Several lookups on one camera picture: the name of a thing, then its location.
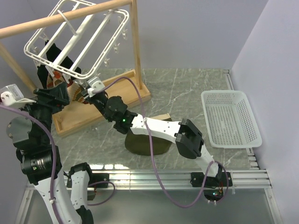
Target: olive green cushion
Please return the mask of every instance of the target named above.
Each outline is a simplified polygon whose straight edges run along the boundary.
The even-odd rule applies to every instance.
[[[164,119],[165,121],[171,121],[171,118]],[[153,149],[154,155],[160,155],[166,153],[172,142],[153,137]],[[125,140],[125,147],[131,153],[137,155],[150,155],[150,139],[148,135],[128,133]]]

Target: metal frame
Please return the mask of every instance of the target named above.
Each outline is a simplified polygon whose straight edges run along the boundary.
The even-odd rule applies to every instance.
[[[272,213],[272,217],[274,219],[274,223],[275,224],[283,224],[284,222],[282,221],[280,211],[277,206],[276,199],[274,197],[272,188],[265,189],[265,194],[267,196],[268,204],[270,207],[270,211]]]
[[[79,54],[77,59],[74,61],[72,67],[70,69],[64,68],[60,66],[60,63],[65,59],[65,57],[69,54],[69,52],[73,49],[73,47],[76,45],[76,43],[81,39],[82,34],[85,32],[85,30],[88,27],[88,24],[91,22],[95,14],[88,15],[84,18],[83,22],[79,26],[79,28],[75,31],[74,28],[71,26],[69,21],[66,19],[66,17],[59,11],[59,9],[62,7],[62,5],[67,2],[71,1],[74,2],[74,6],[71,9],[71,11],[74,11],[78,9],[81,5],[84,6],[92,6],[95,5],[94,3],[83,1],[83,0],[60,0],[57,5],[54,7],[52,12],[49,14],[49,16],[56,15],[57,13],[61,14],[61,16],[64,17],[65,22],[63,22],[60,27],[57,29],[55,34],[50,38],[49,42],[46,44],[46,46],[43,47],[41,52],[31,52],[32,49],[35,49],[34,44],[38,40],[38,38],[43,38],[43,32],[46,29],[46,27],[38,29],[33,36],[30,38],[30,40],[26,43],[24,47],[24,53],[25,55],[31,57],[36,64],[45,64],[46,66],[49,66],[51,69],[55,69],[60,71],[61,73],[64,73],[66,75],[72,76],[76,79],[85,80],[88,78],[91,78],[96,75],[97,70],[101,66],[103,62],[105,62],[105,65],[107,65],[108,59],[106,59],[108,53],[112,48],[115,46],[118,46],[117,39],[122,34],[124,39],[127,38],[127,30],[125,29],[128,21],[129,21],[129,13],[126,10],[123,9],[116,9],[116,10],[109,10],[106,14],[103,22],[99,25],[91,39],[88,41],[82,52]],[[74,70],[79,65],[79,63],[82,61],[82,59],[87,54],[88,50],[91,48],[92,44],[96,41],[97,37],[103,30],[103,28],[109,23],[110,18],[112,14],[119,14],[119,21],[120,24],[112,37],[110,38],[109,42],[107,43],[106,47],[103,49],[102,53],[99,55],[98,59],[94,63],[94,65],[90,68],[89,72],[86,74],[80,74],[75,72]],[[55,42],[55,40],[61,35],[62,31],[65,29],[66,26],[69,26],[71,31],[73,32],[73,36],[68,41],[66,46],[62,49],[61,53],[57,56],[54,62],[50,62],[49,60],[43,58],[46,52],[49,50],[49,48],[52,46],[52,44]]]
[[[33,190],[29,190],[29,189],[25,190],[17,218],[15,220],[15,224],[22,224],[25,222],[25,218],[32,199],[32,195],[33,195]]]

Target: cable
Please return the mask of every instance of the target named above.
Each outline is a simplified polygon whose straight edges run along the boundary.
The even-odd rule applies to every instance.
[[[137,93],[138,98],[139,98],[139,101],[140,101],[140,107],[141,107],[141,111],[142,111],[142,117],[143,117],[143,119],[144,119],[144,118],[145,118],[145,111],[144,111],[144,107],[143,107],[142,98],[141,98],[141,96],[140,96],[140,93],[139,93],[139,91],[138,91],[136,85],[135,85],[134,82],[133,82],[131,79],[129,79],[128,77],[120,77],[120,78],[116,79],[115,81],[113,81],[113,82],[112,82],[111,84],[109,84],[108,86],[106,86],[104,89],[101,89],[101,90],[99,90],[99,91],[94,91],[93,93],[96,94],[96,93],[103,92],[103,91],[107,90],[108,88],[110,88],[110,87],[111,87],[112,85],[114,85],[115,83],[117,83],[118,81],[120,81],[121,79],[126,79],[126,80],[128,80],[128,81],[133,85],[133,87],[135,88],[136,93]],[[154,150],[153,150],[153,139],[152,139],[152,136],[151,136],[150,128],[149,128],[149,126],[148,126],[148,124],[147,124],[147,121],[146,121],[145,119],[144,119],[144,124],[145,124],[146,129],[147,129],[147,131],[148,131],[148,133],[149,133],[150,157],[151,157],[151,162],[152,162],[152,166],[153,166],[153,169],[154,169],[156,178],[157,178],[157,180],[158,180],[158,182],[159,182],[159,184],[160,184],[160,186],[161,186],[163,192],[166,194],[166,196],[170,199],[170,201],[171,201],[172,203],[174,203],[176,206],[178,206],[178,207],[180,207],[180,208],[189,208],[189,207],[193,206],[193,205],[198,201],[200,195],[202,194],[202,192],[203,192],[203,190],[204,190],[204,186],[205,186],[205,183],[206,183],[207,174],[208,174],[208,172],[209,172],[209,169],[210,169],[211,165],[212,165],[214,162],[218,163],[218,164],[222,167],[222,169],[223,169],[223,171],[224,171],[224,173],[225,173],[225,176],[226,176],[226,180],[227,180],[227,190],[225,191],[223,197],[218,201],[218,203],[224,199],[224,197],[225,197],[225,196],[227,195],[227,193],[228,193],[228,184],[229,184],[229,181],[228,181],[228,174],[227,174],[227,172],[226,172],[226,169],[224,168],[224,166],[223,166],[220,162],[218,162],[218,161],[211,161],[211,162],[209,163],[207,169],[206,169],[206,174],[205,174],[204,180],[203,180],[203,182],[202,182],[200,192],[199,192],[199,194],[197,195],[197,197],[195,198],[195,200],[194,200],[192,203],[188,204],[188,205],[182,205],[182,204],[176,202],[176,201],[175,201],[175,200],[168,194],[167,190],[165,189],[164,185],[162,184],[162,181],[161,181],[161,179],[160,179],[159,173],[158,173],[157,168],[156,168],[156,165],[155,165]]]
[[[10,112],[13,112],[13,113],[17,113],[17,114],[19,114],[21,116],[24,116],[24,117],[30,119],[32,122],[34,122],[38,126],[40,126],[40,128],[43,129],[43,131],[47,134],[48,138],[50,139],[50,143],[51,143],[51,147],[52,147],[52,152],[53,152],[53,165],[52,165],[51,181],[50,181],[50,200],[53,200],[52,208],[53,208],[53,211],[54,211],[54,214],[55,214],[55,217],[56,217],[57,221],[60,224],[63,224],[62,219],[61,219],[61,217],[60,217],[60,215],[58,213],[57,206],[56,206],[56,203],[55,203],[55,198],[54,198],[54,176],[55,176],[57,155],[56,155],[55,142],[54,142],[54,139],[53,139],[50,131],[39,120],[35,119],[34,117],[30,116],[29,114],[27,114],[27,113],[25,113],[23,111],[19,111],[17,109],[10,108],[10,107],[3,106],[3,105],[0,105],[0,108],[2,108],[4,110],[7,110],[7,111],[10,111]]]
[[[115,191],[116,191],[115,184],[112,183],[112,182],[110,182],[110,181],[99,181],[99,182],[96,182],[96,183],[89,184],[88,186],[91,187],[91,186],[94,186],[94,185],[97,185],[97,184],[100,184],[100,183],[110,183],[113,186],[113,191],[112,191],[111,195],[106,200],[104,200],[104,201],[102,201],[100,203],[87,204],[88,206],[96,206],[96,205],[103,204],[103,203],[107,202],[110,198],[112,198],[113,195],[115,194]]]

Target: wooden dowel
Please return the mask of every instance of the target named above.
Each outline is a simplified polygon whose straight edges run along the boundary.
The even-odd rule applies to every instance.
[[[138,16],[137,16],[137,1],[132,0],[130,5],[131,29],[134,48],[135,61],[135,79],[139,89],[142,89],[141,66],[140,66],[140,49],[139,49],[139,31],[138,31]]]
[[[87,16],[87,15],[107,11],[109,9],[125,6],[128,4],[131,4],[131,2],[132,2],[132,0],[107,1],[107,2],[103,2],[100,4],[94,5],[94,6],[89,6],[89,7],[80,8],[80,9],[77,9],[74,11],[66,12],[66,13],[64,13],[64,16],[68,20],[73,20],[73,19],[76,19],[76,18],[79,18],[82,16]],[[38,20],[33,20],[30,22],[25,22],[25,23],[21,23],[18,25],[2,28],[2,29],[0,29],[0,39],[8,37],[8,36],[13,36],[16,34],[24,33],[27,31],[36,30],[36,29],[40,29],[43,27],[48,27],[48,26],[55,25],[55,24],[58,24],[61,22],[64,22],[64,19],[61,15],[57,14],[57,15],[41,18]]]
[[[0,56],[6,61],[9,67],[17,74],[17,76],[23,81],[23,83],[33,92],[37,87],[32,80],[27,76],[26,72],[16,62],[4,45],[0,42]]]

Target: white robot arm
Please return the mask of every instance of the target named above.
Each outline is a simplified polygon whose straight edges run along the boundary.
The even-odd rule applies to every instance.
[[[206,172],[208,165],[214,161],[207,151],[202,134],[188,119],[178,121],[161,121],[143,118],[142,115],[127,110],[121,97],[108,98],[105,92],[91,94],[86,91],[86,100],[95,105],[104,118],[115,121],[114,128],[120,133],[148,135],[145,121],[151,135],[166,139],[177,145],[178,152],[185,158],[194,159],[202,172]],[[61,111],[69,104],[66,84],[61,83],[49,90],[37,89],[34,100],[23,97],[16,85],[6,86],[0,90],[1,101],[4,105],[21,108],[32,117],[43,123],[51,130],[52,114]],[[59,223],[52,204],[56,204],[57,212],[64,224],[93,224],[93,216],[87,206],[87,187],[93,178],[87,163],[81,163],[71,168],[72,191],[68,195],[59,150],[56,146],[57,161],[52,162],[52,151],[48,136],[32,121],[23,117],[13,119],[7,126],[7,134],[12,138],[17,148],[17,158],[21,162],[21,169],[27,175],[29,182],[43,198],[53,223]],[[50,182],[52,166],[56,166],[54,179],[54,200],[50,200]],[[207,181],[214,187],[219,185],[222,169],[216,163],[212,164],[207,174]]]

